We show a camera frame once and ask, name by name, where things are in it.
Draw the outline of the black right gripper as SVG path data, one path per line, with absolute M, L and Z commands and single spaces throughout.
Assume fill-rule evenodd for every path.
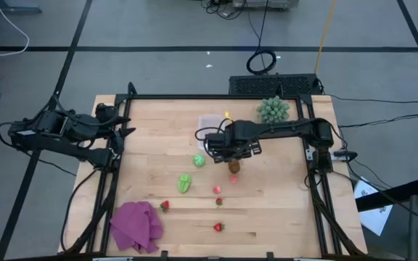
M 261 154 L 262 148 L 258 140 L 260 126 L 252 121 L 234 121 L 227 126 L 229 150 L 214 151 L 215 163 L 230 162 Z

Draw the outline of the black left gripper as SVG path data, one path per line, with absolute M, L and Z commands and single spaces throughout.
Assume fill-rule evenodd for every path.
M 124 138 L 133 133 L 135 128 L 117 129 L 116 126 L 131 121 L 128 117 L 118 115 L 118 109 L 114 106 L 99 104 L 96 107 L 96 119 L 99 121 L 98 134 L 100 138 L 108 139 L 110 147 L 116 154 L 122 154 L 124 150 Z

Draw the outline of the long green toy pepper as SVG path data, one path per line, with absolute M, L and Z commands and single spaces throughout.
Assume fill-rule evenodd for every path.
M 181 174 L 179 177 L 179 182 L 178 182 L 178 189 L 179 192 L 184 194 L 188 191 L 190 185 L 192 183 L 192 178 L 190 175 L 188 174 Z

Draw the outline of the clear plastic tupperware container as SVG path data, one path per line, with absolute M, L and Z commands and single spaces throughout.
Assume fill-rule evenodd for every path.
M 198 118 L 197 132 L 195 133 L 197 138 L 197 145 L 202 151 L 205 149 L 203 140 L 209 133 L 221 133 L 228 121 L 223 123 L 225 117 L 222 115 L 202 115 Z

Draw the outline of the green succulent in white pot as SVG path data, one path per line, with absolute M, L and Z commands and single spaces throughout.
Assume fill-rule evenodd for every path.
M 289 104 L 284 103 L 278 96 L 263 99 L 257 107 L 258 119 L 261 123 L 280 123 L 289 118 Z

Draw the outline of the black computer case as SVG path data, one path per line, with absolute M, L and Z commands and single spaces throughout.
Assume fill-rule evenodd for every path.
M 321 95 L 320 80 L 315 74 L 276 74 L 231 76 L 229 94 L 294 96 Z

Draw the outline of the purple cloth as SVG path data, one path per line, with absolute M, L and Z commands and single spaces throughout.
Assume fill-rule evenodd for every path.
M 110 220 L 112 237 L 120 251 L 144 250 L 150 254 L 159 247 L 155 240 L 163 235 L 163 226 L 149 202 L 126 202 Z

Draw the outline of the small black hub device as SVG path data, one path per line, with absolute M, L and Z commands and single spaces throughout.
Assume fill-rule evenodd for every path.
M 331 152 L 330 155 L 332 161 L 350 162 L 358 156 L 358 153 L 341 149 Z

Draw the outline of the white paper sheet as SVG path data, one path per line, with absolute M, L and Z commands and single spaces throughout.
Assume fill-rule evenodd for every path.
M 358 181 L 354 186 L 354 197 L 359 199 L 363 196 L 377 193 L 375 187 L 363 181 Z M 381 236 L 386 222 L 390 216 L 392 205 L 387 205 L 373 210 L 366 210 L 359 213 L 361 224 L 377 236 Z

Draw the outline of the grey box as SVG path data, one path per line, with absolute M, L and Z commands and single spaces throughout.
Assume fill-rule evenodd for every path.
M 296 8 L 299 0 L 230 0 L 235 8 L 261 8 L 267 6 L 273 9 L 292 9 Z

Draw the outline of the grey furniture base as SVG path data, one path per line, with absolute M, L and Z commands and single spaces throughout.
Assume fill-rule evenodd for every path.
M 25 2 L 25 0 L 0 0 L 0 10 L 4 13 L 42 13 L 39 5 Z

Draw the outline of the black bar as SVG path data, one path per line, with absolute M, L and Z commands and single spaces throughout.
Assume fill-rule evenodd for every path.
M 359 197 L 356 206 L 359 212 L 364 212 L 391 204 L 402 204 L 415 195 L 418 196 L 418 180 Z

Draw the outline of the black metal table frame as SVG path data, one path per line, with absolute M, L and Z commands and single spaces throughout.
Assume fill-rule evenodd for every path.
M 130 123 L 117 175 L 114 210 L 126 202 L 159 207 L 163 236 L 160 251 L 170 257 L 319 257 L 333 252 L 332 232 L 317 223 L 307 176 L 305 144 L 299 138 L 261 142 L 262 153 L 241 163 L 238 182 L 229 180 L 227 164 L 207 159 L 195 167 L 200 153 L 194 136 L 202 115 L 254 120 L 257 98 L 228 95 L 137 95 L 131 101 Z M 179 192 L 181 174 L 192 183 Z M 214 186 L 221 193 L 213 192 Z M 222 198 L 223 205 L 216 206 Z M 216 223 L 225 229 L 217 232 Z

